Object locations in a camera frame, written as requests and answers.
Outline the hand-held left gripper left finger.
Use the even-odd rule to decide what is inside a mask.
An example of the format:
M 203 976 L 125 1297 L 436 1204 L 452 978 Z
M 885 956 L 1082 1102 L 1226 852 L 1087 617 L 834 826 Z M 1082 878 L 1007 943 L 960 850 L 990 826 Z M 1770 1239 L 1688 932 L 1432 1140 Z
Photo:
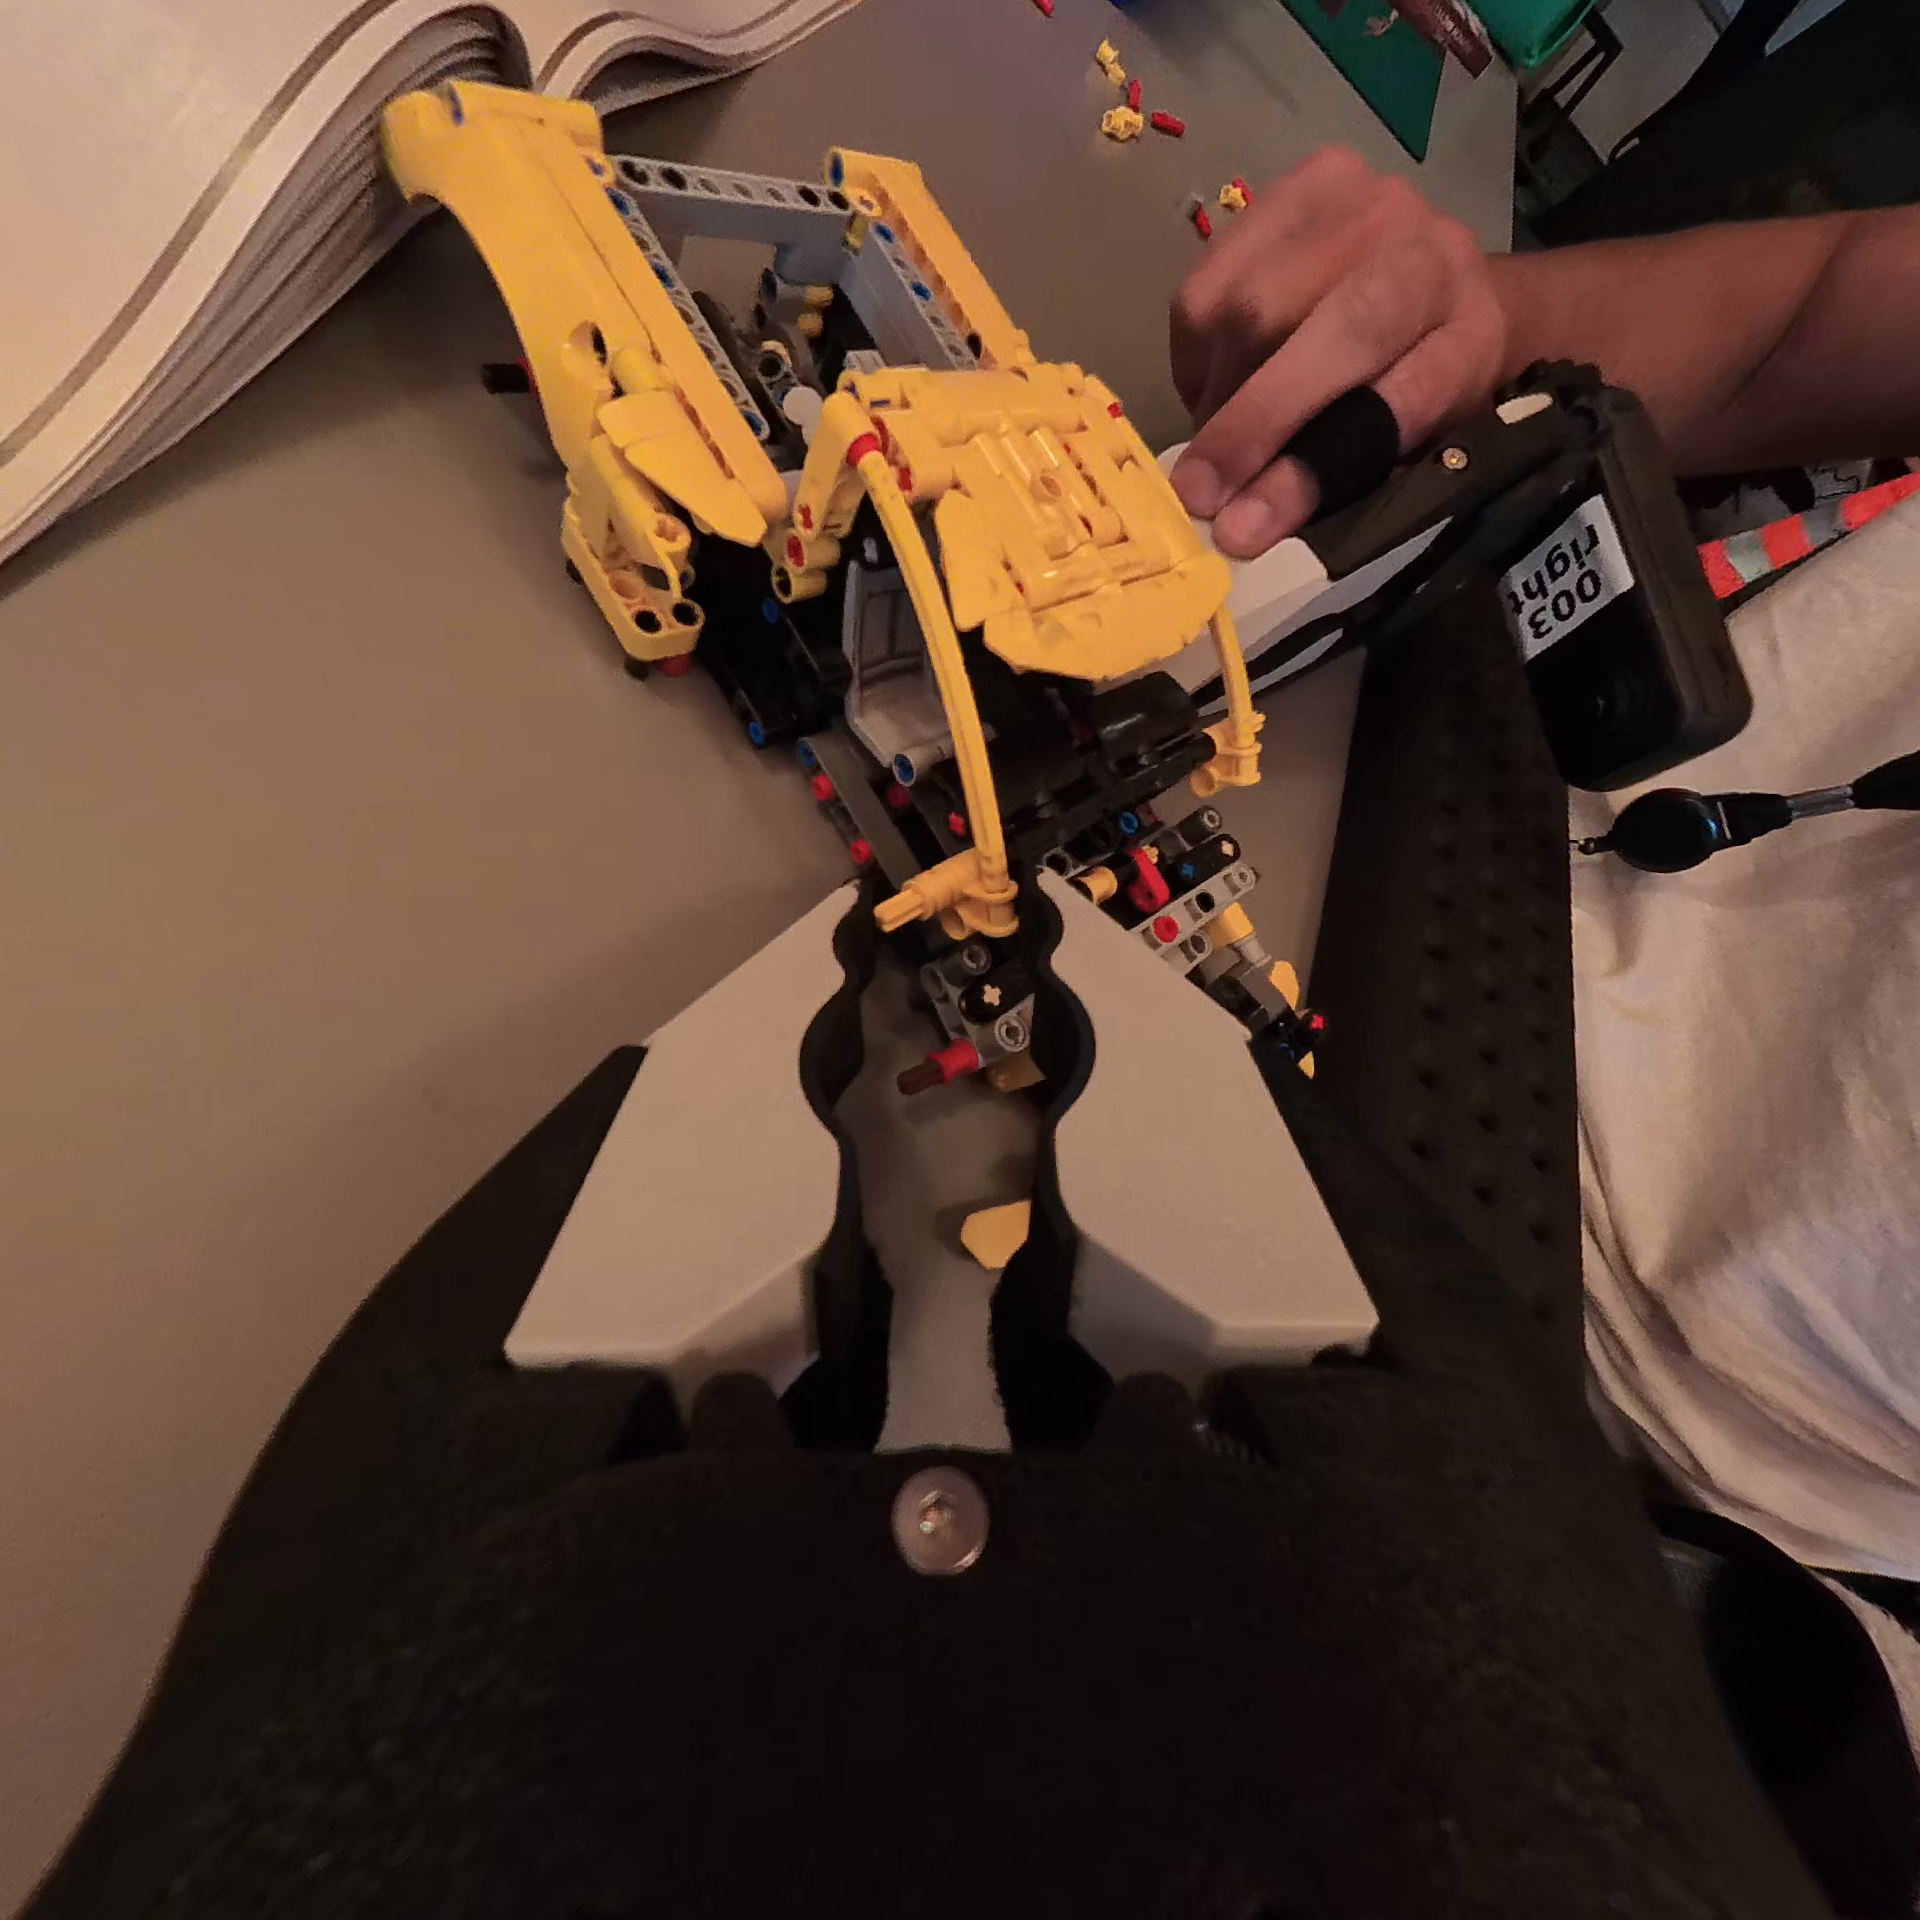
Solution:
M 803 1446 L 875 1450 L 893 1292 L 836 1111 L 877 953 L 874 895 L 845 883 L 643 1044 L 512 1367 L 644 1371 L 686 1418 L 710 1382 L 751 1377 Z

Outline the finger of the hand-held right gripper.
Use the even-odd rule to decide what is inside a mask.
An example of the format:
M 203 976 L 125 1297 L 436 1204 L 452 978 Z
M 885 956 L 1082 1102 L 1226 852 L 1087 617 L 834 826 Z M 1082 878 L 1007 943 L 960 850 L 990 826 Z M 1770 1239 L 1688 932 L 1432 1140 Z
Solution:
M 1317 617 L 1296 632 L 1261 640 L 1246 659 L 1254 703 L 1259 705 L 1274 689 L 1344 657 L 1362 644 L 1364 635 L 1367 623 L 1359 617 Z
M 1254 561 L 1227 561 L 1227 615 L 1246 660 L 1261 640 L 1284 635 L 1317 617 L 1348 617 L 1382 588 L 1394 588 L 1448 529 L 1439 520 L 1348 574 L 1333 577 L 1303 537 L 1271 546 Z

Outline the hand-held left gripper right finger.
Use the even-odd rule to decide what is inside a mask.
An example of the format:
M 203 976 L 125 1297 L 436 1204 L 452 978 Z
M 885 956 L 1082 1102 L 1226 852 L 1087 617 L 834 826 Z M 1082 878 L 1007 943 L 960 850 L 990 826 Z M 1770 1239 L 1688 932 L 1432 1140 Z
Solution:
M 1067 881 L 1022 887 L 1044 1080 L 1024 1238 L 995 1284 L 1015 1450 L 1077 1450 L 1112 1391 L 1364 1353 L 1378 1310 L 1248 1032 Z

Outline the yellow brick car model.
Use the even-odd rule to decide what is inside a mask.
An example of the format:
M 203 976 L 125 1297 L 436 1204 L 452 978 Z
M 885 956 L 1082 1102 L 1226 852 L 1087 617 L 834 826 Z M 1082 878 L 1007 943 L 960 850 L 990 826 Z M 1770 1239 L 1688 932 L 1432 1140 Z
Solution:
M 632 678 L 700 666 L 792 748 L 943 1042 L 901 1090 L 1040 1080 L 1044 874 L 1312 1072 L 1324 1020 L 1211 800 L 1259 783 L 1227 563 L 1117 396 L 1044 362 L 920 171 L 607 152 L 584 104 L 391 104 L 400 194 L 467 232 L 565 470 L 560 548 Z

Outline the person's right forearm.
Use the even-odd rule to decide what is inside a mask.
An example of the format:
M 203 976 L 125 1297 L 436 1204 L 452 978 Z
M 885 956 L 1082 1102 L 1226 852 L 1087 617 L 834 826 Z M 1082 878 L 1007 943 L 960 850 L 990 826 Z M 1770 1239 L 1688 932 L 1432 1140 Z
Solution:
M 1596 366 L 1680 476 L 1917 450 L 1917 207 L 1496 256 L 1504 371 Z

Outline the grey desk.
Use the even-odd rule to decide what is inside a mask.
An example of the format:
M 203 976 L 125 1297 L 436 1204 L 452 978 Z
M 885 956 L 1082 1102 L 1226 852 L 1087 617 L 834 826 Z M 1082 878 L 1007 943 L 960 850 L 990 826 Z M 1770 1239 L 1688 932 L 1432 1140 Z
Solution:
M 7 568 L 5 1916 L 356 1305 L 847 868 L 618 666 L 510 347 L 429 220 Z

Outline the person's right hand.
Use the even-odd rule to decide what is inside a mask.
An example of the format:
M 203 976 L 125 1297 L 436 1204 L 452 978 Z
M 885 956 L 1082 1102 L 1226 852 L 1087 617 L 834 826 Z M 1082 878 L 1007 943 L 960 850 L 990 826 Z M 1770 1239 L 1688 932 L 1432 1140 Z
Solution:
M 1406 182 L 1325 150 L 1258 192 L 1167 313 L 1190 440 L 1171 482 L 1230 558 L 1296 535 L 1317 480 L 1287 446 L 1372 392 L 1418 448 L 1504 382 L 1506 321 L 1471 234 Z

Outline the black perforated board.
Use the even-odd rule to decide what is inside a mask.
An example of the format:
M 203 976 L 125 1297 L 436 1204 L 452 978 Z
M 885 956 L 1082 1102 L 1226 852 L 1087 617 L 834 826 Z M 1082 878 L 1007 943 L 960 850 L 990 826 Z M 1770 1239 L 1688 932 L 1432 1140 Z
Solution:
M 1327 1020 L 1283 1090 L 1359 1278 L 1367 1360 L 1606 1454 L 1581 1355 L 1568 792 L 1490 588 L 1359 672 L 1310 970 Z

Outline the person's white shirt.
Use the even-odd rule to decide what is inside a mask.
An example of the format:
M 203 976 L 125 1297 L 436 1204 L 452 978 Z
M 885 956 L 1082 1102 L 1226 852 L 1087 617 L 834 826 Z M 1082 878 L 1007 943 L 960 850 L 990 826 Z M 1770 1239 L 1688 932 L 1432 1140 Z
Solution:
M 1917 1568 L 1917 828 L 1850 810 L 1573 876 L 1586 1359 L 1678 1490 Z

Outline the scattered small brick pins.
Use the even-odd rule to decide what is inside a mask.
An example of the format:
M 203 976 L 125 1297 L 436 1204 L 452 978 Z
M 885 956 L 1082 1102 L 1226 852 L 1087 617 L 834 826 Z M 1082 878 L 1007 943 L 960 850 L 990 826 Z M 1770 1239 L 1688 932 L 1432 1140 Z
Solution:
M 1112 39 L 1095 47 L 1092 63 L 1111 88 L 1111 104 L 1096 120 L 1096 131 L 1116 146 L 1132 146 L 1138 140 L 1181 143 L 1189 123 L 1176 112 L 1157 107 L 1146 99 L 1146 86 L 1130 72 Z M 1253 187 L 1244 176 L 1227 176 L 1207 192 L 1190 192 L 1181 202 L 1181 220 L 1200 243 L 1210 243 L 1216 228 L 1238 218 L 1253 203 Z

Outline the green plastic bin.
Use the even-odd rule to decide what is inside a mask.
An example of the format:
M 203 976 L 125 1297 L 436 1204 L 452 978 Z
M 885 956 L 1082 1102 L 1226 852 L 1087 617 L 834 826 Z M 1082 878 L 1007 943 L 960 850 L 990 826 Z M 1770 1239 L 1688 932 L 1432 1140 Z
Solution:
M 1412 160 L 1426 160 L 1444 73 L 1548 64 L 1597 2 L 1284 2 Z

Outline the black chair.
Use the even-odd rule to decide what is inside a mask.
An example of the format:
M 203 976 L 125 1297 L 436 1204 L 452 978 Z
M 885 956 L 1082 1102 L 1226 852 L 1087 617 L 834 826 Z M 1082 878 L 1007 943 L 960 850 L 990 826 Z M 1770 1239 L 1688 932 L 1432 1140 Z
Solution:
M 1838 6 L 1775 52 L 1741 6 L 1694 79 L 1530 232 L 1539 250 L 1917 203 L 1917 6 Z

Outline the open instruction booklet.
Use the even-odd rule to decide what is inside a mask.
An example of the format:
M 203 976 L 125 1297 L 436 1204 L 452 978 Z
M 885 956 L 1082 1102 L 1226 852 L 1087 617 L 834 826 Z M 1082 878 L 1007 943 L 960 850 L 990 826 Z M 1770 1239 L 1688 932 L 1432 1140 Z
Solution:
M 850 2 L 5 2 L 2 558 L 178 443 L 412 223 L 389 104 L 644 105 Z

